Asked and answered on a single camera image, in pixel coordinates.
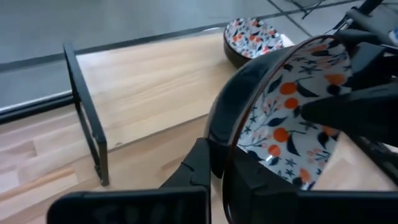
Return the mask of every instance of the bowl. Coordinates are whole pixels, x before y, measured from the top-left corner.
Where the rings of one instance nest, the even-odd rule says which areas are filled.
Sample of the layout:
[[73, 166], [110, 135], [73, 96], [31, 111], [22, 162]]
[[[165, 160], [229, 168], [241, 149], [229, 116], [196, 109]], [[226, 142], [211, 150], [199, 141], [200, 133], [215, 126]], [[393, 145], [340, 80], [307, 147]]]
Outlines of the bowl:
[[351, 76], [346, 49], [334, 37], [301, 43], [258, 89], [237, 146], [279, 177], [311, 189], [335, 150], [339, 132], [304, 120], [301, 107], [349, 93], [344, 84]]
[[251, 59], [282, 47], [280, 34], [257, 18], [235, 19], [224, 30], [224, 52], [237, 68]]

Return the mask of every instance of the gray floor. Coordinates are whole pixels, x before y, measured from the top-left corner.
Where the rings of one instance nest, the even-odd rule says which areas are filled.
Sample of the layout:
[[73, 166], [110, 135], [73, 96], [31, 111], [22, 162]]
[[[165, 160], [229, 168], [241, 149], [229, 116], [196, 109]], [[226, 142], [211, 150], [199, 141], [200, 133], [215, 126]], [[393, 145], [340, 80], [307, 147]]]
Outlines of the gray floor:
[[[339, 0], [327, 0], [324, 6]], [[294, 42], [331, 29], [345, 11], [361, 1], [302, 12], [286, 0], [0, 0], [0, 66], [3, 63], [62, 52], [62, 42], [76, 49], [264, 16]], [[70, 89], [65, 62], [0, 73], [0, 108]]]

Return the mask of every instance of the black metal stand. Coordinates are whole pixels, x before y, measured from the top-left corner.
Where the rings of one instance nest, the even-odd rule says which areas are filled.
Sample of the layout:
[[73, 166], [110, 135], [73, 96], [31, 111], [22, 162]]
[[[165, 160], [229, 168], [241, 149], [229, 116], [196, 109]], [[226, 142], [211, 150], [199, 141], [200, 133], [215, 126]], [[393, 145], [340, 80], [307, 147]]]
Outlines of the black metal stand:
[[305, 19], [307, 15], [309, 15], [312, 11], [314, 11], [315, 9], [317, 9], [317, 7], [323, 2], [324, 0], [319, 0], [319, 2], [315, 5], [312, 6], [309, 11], [306, 10], [300, 3], [296, 2], [296, 0], [290, 0], [290, 2], [292, 4], [294, 4], [295, 6], [297, 6], [302, 12], [304, 12], [304, 16], [301, 19]]
[[93, 156], [95, 171], [98, 174], [101, 185], [107, 186], [109, 185], [108, 147], [106, 144], [105, 134], [100, 119], [95, 111], [93, 100], [91, 99], [90, 92], [87, 89], [85, 79], [81, 73], [71, 43], [63, 45], [63, 53], [67, 60], [73, 102], [75, 104], [88, 147]]

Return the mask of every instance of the bowl rim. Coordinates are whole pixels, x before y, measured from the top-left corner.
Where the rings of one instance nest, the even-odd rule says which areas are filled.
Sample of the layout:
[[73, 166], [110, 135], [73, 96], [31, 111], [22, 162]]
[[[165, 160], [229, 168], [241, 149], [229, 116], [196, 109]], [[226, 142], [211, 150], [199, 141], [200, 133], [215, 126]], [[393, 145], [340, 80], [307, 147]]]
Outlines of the bowl rim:
[[221, 182], [221, 197], [223, 199], [223, 208], [224, 208], [224, 213], [226, 215], [227, 220], [231, 220], [230, 214], [228, 213], [228, 206], [231, 201], [231, 194], [230, 192], [226, 189], [227, 185], [231, 182], [231, 174], [232, 174], [232, 169], [233, 169], [233, 159], [234, 155], [237, 150], [237, 144], [239, 141], [239, 134], [241, 130], [243, 129], [246, 120], [248, 119], [251, 108], [252, 106], [256, 103], [257, 99], [259, 98], [260, 94], [262, 91], [265, 89], [265, 87], [269, 84], [270, 80], [272, 77], [275, 75], [275, 73], [278, 71], [278, 69], [283, 66], [283, 64], [293, 56], [298, 49], [302, 48], [305, 44], [321, 39], [321, 38], [332, 38], [335, 40], [338, 40], [341, 45], [343, 45], [345, 48], [346, 43], [344, 43], [340, 38], [336, 37], [335, 35], [317, 35], [315, 37], [308, 38], [307, 40], [304, 40], [301, 43], [298, 43], [296, 45], [293, 45], [291, 47], [287, 47], [287, 51], [284, 52], [282, 55], [280, 55], [275, 62], [275, 64], [272, 66], [272, 70], [268, 71], [268, 75], [264, 75], [262, 78], [260, 78], [259, 83], [256, 85], [256, 87], [253, 89], [252, 93], [248, 97], [248, 100], [244, 102], [244, 106], [240, 111], [240, 114], [237, 118], [237, 120], [234, 122], [231, 128], [231, 135], [228, 137], [228, 142], [225, 144], [226, 147], [228, 148], [228, 155], [226, 156], [226, 160], [223, 164], [223, 176], [220, 179]]
[[253, 60], [254, 58], [245, 57], [245, 56], [243, 56], [242, 54], [240, 54], [239, 52], [237, 52], [237, 51], [228, 43], [228, 41], [227, 41], [227, 39], [226, 39], [226, 37], [225, 37], [225, 33], [226, 33], [226, 30], [227, 30], [228, 25], [230, 25], [232, 22], [236, 21], [237, 19], [248, 20], [248, 19], [252, 19], [252, 18], [253, 18], [253, 19], [257, 19], [257, 20], [259, 20], [259, 21], [264, 21], [264, 20], [265, 20], [265, 19], [259, 19], [258, 17], [239, 17], [239, 18], [236, 18], [236, 19], [233, 19], [233, 20], [229, 21], [229, 22], [227, 23], [227, 25], [225, 26], [224, 31], [223, 31], [223, 39], [224, 39], [224, 42], [226, 43], [226, 45], [227, 45], [234, 53], [236, 53], [236, 54], [239, 55], [240, 57], [242, 57], [242, 58], [244, 58], [244, 59], [248, 59], [248, 60]]

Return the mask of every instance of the wooden tabletop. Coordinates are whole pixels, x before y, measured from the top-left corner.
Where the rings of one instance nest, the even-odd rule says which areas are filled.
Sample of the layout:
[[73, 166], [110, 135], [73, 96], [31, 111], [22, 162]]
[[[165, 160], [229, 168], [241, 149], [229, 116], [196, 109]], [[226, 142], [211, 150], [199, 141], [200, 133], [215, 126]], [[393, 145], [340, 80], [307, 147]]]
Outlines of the wooden tabletop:
[[[203, 136], [234, 72], [221, 43], [203, 35], [80, 56], [109, 147], [129, 142], [109, 152], [111, 184], [100, 185], [73, 105], [1, 125], [0, 224], [45, 223], [51, 203], [72, 191], [158, 187]], [[396, 190], [344, 134], [315, 187]], [[217, 195], [212, 203], [214, 223], [226, 223]]]

